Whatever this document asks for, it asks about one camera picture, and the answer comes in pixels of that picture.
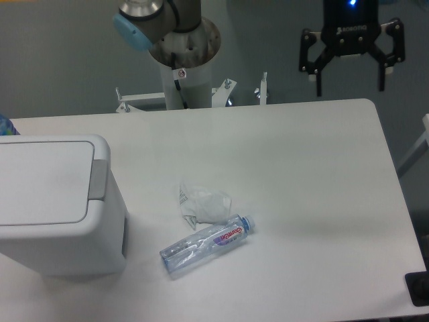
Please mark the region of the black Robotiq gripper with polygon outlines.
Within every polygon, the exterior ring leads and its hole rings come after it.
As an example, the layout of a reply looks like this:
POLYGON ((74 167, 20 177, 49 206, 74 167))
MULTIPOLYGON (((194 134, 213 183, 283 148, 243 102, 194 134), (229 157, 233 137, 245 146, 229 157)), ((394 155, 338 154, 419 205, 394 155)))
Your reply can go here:
POLYGON ((387 69, 405 60, 405 28, 398 17, 380 25, 378 12, 378 1, 325 0, 322 31, 302 30, 298 67, 300 72, 315 76, 318 97, 322 96, 322 71, 335 55, 364 54, 369 47, 370 55, 378 63, 378 90, 385 90, 387 69), (388 53, 376 44, 379 36, 391 39, 388 53), (315 61, 310 61, 309 49, 319 40, 324 43, 324 50, 315 61))

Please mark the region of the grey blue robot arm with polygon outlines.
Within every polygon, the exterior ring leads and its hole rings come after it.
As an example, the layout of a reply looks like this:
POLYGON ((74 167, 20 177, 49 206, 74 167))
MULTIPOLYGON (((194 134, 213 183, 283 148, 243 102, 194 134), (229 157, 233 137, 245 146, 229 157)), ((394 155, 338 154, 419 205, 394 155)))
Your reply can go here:
MULTIPOLYGON (((324 1, 321 31, 302 30, 298 68, 315 77, 318 96, 322 71, 334 57, 369 54, 378 63, 380 91, 386 70, 406 59, 402 21, 381 24, 378 11, 378 1, 324 1)), ((120 1, 113 24, 131 47, 152 50, 168 34, 188 36, 201 27, 201 2, 120 1)))

